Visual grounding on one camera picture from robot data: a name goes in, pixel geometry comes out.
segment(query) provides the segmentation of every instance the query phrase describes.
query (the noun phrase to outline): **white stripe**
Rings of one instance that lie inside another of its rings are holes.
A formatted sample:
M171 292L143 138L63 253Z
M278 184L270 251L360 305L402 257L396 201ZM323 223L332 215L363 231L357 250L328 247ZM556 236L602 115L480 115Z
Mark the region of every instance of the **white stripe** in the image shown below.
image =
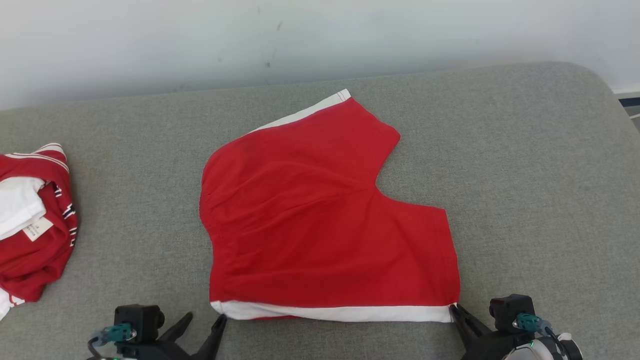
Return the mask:
M236 320L297 316L340 322L453 322L449 306L291 307L236 300L212 301L211 306Z
M12 158L12 159L42 159L42 160L49 160L52 161L58 165L60 165L61 167L65 168L65 170L67 172L69 172L69 168L67 167L67 165L65 163L63 163L60 160L54 159L54 158L50 158L48 156L44 156L44 155L39 155L39 154L20 154L20 153L13 153L13 154L5 154L5 156L7 158Z
M38 150L36 150L34 152L43 152L43 151L58 151L59 153L61 153L65 157L65 159L67 158L67 155L62 150L62 146L60 146L60 144L58 144L58 143L48 143L47 145L39 148Z
M14 295L11 295L11 302L15 303L15 305L24 304L24 300L20 299L17 296L14 296Z
M295 114L289 115L289 116L285 116L281 119L278 119L274 122L270 122L269 124L263 125L258 127L256 130L253 131L258 131L258 130L262 130L262 129L267 129L269 127L275 127L275 126L281 126L284 124L289 124L291 122L296 122L298 120L302 120L305 117L316 113L322 109L326 109L329 108L330 106L333 105L337 105L340 104L341 102L347 101L347 99L349 99L351 97L351 94L349 94L349 91L347 89L341 90L340 92L337 92L336 94L333 94L329 97L327 97L326 99L322 100L321 102L306 108L304 110L298 111Z

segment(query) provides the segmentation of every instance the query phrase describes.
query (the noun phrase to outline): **robotic arm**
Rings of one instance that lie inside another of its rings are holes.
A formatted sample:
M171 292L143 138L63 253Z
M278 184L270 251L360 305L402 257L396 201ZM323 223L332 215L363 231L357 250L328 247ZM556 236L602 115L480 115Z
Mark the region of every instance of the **robotic arm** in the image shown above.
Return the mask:
M160 307L137 304L118 306L113 326L97 331L89 340L88 348L93 356L87 360L118 360L102 357L93 347L103 346L111 341L115 343L117 353L129 359L215 360L227 326L227 316L218 317L200 350L189 355L175 341L184 334L192 319L193 314L187 313L158 338L158 329L164 325L164 314Z
M548 321L535 316L533 301L526 295L491 300L489 313L497 331L460 305L449 310L467 351L462 360L582 360L571 334L556 336Z

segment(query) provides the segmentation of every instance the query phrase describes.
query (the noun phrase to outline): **cable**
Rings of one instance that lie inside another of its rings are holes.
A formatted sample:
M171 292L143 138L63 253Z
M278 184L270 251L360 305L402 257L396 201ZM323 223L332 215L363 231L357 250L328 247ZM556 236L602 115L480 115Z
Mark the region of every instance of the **cable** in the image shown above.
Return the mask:
M91 338L91 340L89 340L89 342L86 344L86 347L89 348L89 352L91 352L91 355L93 355L93 357L90 357L87 360L99 360L102 359L102 355L100 355L100 353L95 349L95 347L93 347L93 343L95 343L96 341L98 341L98 337L96 338Z
M560 349L560 356L564 357L564 345L562 345L562 343L560 342L560 340L558 339L558 337L554 334L553 331L551 331L550 327L546 327L545 331L547 332L547 334L549 334L551 336L551 338L554 340L554 343L556 343L556 345L558 346L558 349Z

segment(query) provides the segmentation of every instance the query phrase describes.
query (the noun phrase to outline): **gray cushion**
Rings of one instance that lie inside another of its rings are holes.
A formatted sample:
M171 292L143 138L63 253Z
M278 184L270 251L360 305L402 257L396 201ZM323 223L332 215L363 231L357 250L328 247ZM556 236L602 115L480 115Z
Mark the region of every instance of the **gray cushion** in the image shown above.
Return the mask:
M80 216L62 279L0 322L3 359L84 359L116 306L217 314L200 176L225 143L347 88L402 135L378 178L388 196L447 210L460 302L528 294L592 359L640 346L640 135L605 83L567 63L72 102L0 113L0 152L62 143ZM457 359L446 323L229 321L222 359Z

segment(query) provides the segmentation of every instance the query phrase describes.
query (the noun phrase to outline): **white wall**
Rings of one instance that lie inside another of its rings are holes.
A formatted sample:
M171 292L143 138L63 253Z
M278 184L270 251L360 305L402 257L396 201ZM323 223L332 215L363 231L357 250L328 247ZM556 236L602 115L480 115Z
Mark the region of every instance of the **white wall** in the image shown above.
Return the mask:
M640 89L638 0L0 0L0 108L506 63Z

